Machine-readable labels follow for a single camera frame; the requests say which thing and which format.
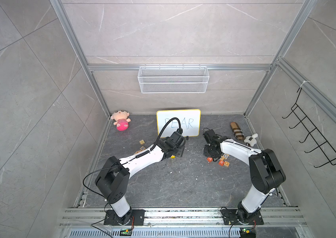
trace gray marble wall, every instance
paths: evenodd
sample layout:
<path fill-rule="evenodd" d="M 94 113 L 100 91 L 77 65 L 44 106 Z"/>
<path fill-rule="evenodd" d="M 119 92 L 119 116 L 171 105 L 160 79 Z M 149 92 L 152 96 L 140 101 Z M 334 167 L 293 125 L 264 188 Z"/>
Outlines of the gray marble wall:
<path fill-rule="evenodd" d="M 285 55 L 336 104 L 336 0 L 319 0 Z"/>
<path fill-rule="evenodd" d="M 91 64 L 271 63 L 302 0 L 64 0 Z"/>
<path fill-rule="evenodd" d="M 95 71 L 110 111 L 155 114 L 158 110 L 200 109 L 210 114 L 242 114 L 261 82 L 265 71 L 209 71 L 205 93 L 140 92 L 137 71 Z"/>
<path fill-rule="evenodd" d="M 272 148 L 277 154 L 286 173 L 287 180 L 282 184 L 283 190 L 292 206 L 299 206 L 315 237 L 336 237 L 336 165 L 324 165 L 327 162 L 322 152 L 317 149 L 309 154 L 317 145 L 309 137 L 292 114 L 291 107 L 296 101 L 298 85 L 281 69 L 275 72 L 265 91 L 254 107 L 249 120 L 265 148 Z M 299 96 L 298 104 L 305 114 L 318 127 L 322 134 L 336 149 L 336 124 L 318 107 L 304 92 Z M 307 119 L 305 125 L 311 129 Z M 323 142 L 318 132 L 313 132 L 319 144 Z M 326 154 L 335 156 L 332 150 L 323 146 Z"/>
<path fill-rule="evenodd" d="M 50 2 L 0 0 L 0 237 L 52 236 L 102 131 L 98 104 Z"/>

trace white robotic arm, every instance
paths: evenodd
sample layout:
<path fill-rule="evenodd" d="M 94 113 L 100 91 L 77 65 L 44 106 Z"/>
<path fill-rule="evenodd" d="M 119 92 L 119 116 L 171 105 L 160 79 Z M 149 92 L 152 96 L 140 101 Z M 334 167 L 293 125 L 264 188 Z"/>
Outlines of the white robotic arm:
<path fill-rule="evenodd" d="M 262 151 L 259 149 L 250 148 L 242 145 L 232 139 L 227 139 L 221 142 L 221 151 L 225 154 L 229 154 L 245 164 L 249 165 L 249 157 L 252 155 L 258 155 Z M 254 213 L 257 211 L 266 198 L 275 190 L 272 188 L 268 193 L 262 193 L 258 191 L 254 185 L 251 185 L 246 197 L 242 200 L 241 204 L 248 213 Z"/>
<path fill-rule="evenodd" d="M 166 126 L 173 120 L 178 121 L 179 129 L 170 137 L 160 139 Z M 146 150 L 126 158 L 117 159 L 115 156 L 108 158 L 95 179 L 95 185 L 113 208 L 120 224 L 127 224 L 132 213 L 125 197 L 129 178 L 145 167 L 172 155 L 182 156 L 185 138 L 181 134 L 180 120 L 172 118 L 161 129 L 155 143 Z"/>
<path fill-rule="evenodd" d="M 286 179 L 285 174 L 272 150 L 259 150 L 240 144 L 228 137 L 219 137 L 213 130 L 203 133 L 208 143 L 204 155 L 219 159 L 229 154 L 250 167 L 251 188 L 238 204 L 237 217 L 248 223 L 259 211 L 261 204 Z"/>
<path fill-rule="evenodd" d="M 171 155 L 182 155 L 185 138 L 181 135 L 182 129 L 177 118 L 172 118 L 166 125 L 172 120 L 179 122 L 179 129 L 172 136 L 160 139 L 165 128 L 163 127 L 156 142 L 146 150 L 121 159 L 110 157 L 95 179 L 96 186 L 113 208 L 120 224 L 127 224 L 132 213 L 125 197 L 129 178 Z M 247 196 L 239 203 L 237 211 L 239 221 L 249 222 L 267 196 L 285 181 L 285 175 L 274 152 L 254 149 L 227 137 L 220 138 L 213 130 L 205 131 L 203 136 L 208 143 L 204 147 L 205 156 L 214 160 L 219 159 L 222 154 L 229 154 L 249 165 L 252 186 Z"/>

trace wire mesh basket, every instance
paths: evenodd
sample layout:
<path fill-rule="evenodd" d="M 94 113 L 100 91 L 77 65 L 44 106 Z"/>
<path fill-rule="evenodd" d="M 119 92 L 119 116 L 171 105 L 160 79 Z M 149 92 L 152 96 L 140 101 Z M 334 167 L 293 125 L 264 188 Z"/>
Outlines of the wire mesh basket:
<path fill-rule="evenodd" d="M 137 75 L 142 93 L 205 93 L 205 66 L 144 66 Z"/>

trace white plush toy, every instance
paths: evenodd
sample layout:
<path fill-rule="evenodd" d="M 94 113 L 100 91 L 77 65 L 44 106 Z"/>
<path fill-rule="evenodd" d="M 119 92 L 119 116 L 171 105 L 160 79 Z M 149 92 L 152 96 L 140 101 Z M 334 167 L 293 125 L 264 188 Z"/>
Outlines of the white plush toy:
<path fill-rule="evenodd" d="M 245 142 L 245 143 L 249 144 L 251 147 L 253 147 L 255 144 L 257 144 L 257 140 L 256 140 L 257 137 L 258 137 L 258 134 L 255 133 L 255 134 L 253 134 L 251 136 L 247 136 L 243 140 L 243 142 Z"/>

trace black wire rack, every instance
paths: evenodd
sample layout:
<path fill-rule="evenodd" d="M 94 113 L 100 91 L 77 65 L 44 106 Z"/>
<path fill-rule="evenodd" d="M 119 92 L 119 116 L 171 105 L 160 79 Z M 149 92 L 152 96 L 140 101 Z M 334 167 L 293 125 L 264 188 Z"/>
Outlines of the black wire rack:
<path fill-rule="evenodd" d="M 291 107 L 291 112 L 290 112 L 290 114 L 289 114 L 287 117 L 282 117 L 282 118 L 283 118 L 283 119 L 286 119 L 286 118 L 288 118 L 291 114 L 294 114 L 294 115 L 299 119 L 299 122 L 298 122 L 298 124 L 296 124 L 294 127 L 290 127 L 290 126 L 289 126 L 289 128 L 290 128 L 290 129 L 294 129 L 294 128 L 297 127 L 299 124 L 302 124 L 302 125 L 304 126 L 304 128 L 305 128 L 305 129 L 307 130 L 307 132 L 308 132 L 306 138 L 305 138 L 303 141 L 300 141 L 300 140 L 299 140 L 299 142 L 300 142 L 300 143 L 304 143 L 304 142 L 307 140 L 308 136 L 311 136 L 312 139 L 314 140 L 314 142 L 315 142 L 316 145 L 317 145 L 317 147 L 315 147 L 314 149 L 312 149 L 312 150 L 310 150 L 310 151 L 308 151 L 308 152 L 307 152 L 307 151 L 304 151 L 304 152 L 305 152 L 305 153 L 311 153 L 312 151 L 314 151 L 314 150 L 316 150 L 316 149 L 319 148 L 319 149 L 322 151 L 323 155 L 327 158 L 328 162 L 326 162 L 326 163 L 324 163 L 324 164 L 322 164 L 322 165 L 319 165 L 319 166 L 315 166 L 315 165 L 314 165 L 315 168 L 320 168 L 320 167 L 322 167 L 322 166 L 324 166 L 324 165 L 326 165 L 326 164 L 336 165 L 336 158 L 334 158 L 334 159 L 329 159 L 329 157 L 326 155 L 325 151 L 323 150 L 322 145 L 324 145 L 324 146 L 329 146 L 329 147 L 333 150 L 333 152 L 334 152 L 335 154 L 336 154 L 336 150 L 332 147 L 332 145 L 328 142 L 328 140 L 324 137 L 324 135 L 319 131 L 319 129 L 315 126 L 315 124 L 310 120 L 310 118 L 304 113 L 304 111 L 302 110 L 302 108 L 299 107 L 299 105 L 297 104 L 297 103 L 298 103 L 298 99 L 299 99 L 299 95 L 300 95 L 301 91 L 302 91 L 302 88 L 299 88 L 298 91 L 297 91 L 297 92 L 299 92 L 299 94 L 298 94 L 298 97 L 296 98 L 295 104 Z M 295 113 L 295 109 L 297 109 L 297 108 L 304 114 L 304 117 L 303 117 L 302 119 Z M 312 128 L 311 128 L 311 129 L 307 128 L 307 127 L 304 125 L 303 122 L 305 121 L 305 119 L 308 119 L 308 121 L 311 122 L 311 124 L 312 124 Z M 318 132 L 318 133 L 323 137 L 323 140 L 324 140 L 323 143 L 319 144 L 319 143 L 315 140 L 314 136 L 312 135 L 313 132 L 314 132 L 314 133 Z"/>

